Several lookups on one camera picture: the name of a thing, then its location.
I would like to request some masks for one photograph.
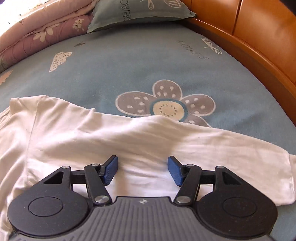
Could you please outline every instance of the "wooden bed frame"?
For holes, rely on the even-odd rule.
[[[243,64],[296,126],[296,16],[280,0],[182,1],[197,14],[182,23]]]

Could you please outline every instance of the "silver logo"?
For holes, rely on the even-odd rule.
[[[139,201],[139,203],[146,204],[146,203],[148,203],[148,201],[146,199],[142,199],[142,200]]]

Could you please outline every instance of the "bed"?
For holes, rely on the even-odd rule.
[[[230,130],[296,155],[296,17],[278,0],[183,2],[195,18],[79,33],[7,68],[0,111],[12,97],[48,95]],[[160,99],[171,106],[153,109]],[[294,240],[296,204],[278,212],[272,237]]]

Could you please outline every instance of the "gray ribbed plate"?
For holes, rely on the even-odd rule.
[[[12,241],[37,241],[21,234]],[[97,207],[71,233],[47,241],[226,241],[204,228],[190,208],[178,207],[167,197],[118,197]],[[271,241],[268,236],[253,241]]]

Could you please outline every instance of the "green pillow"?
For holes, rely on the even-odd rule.
[[[87,33],[119,23],[172,21],[195,15],[180,0],[99,0]]]

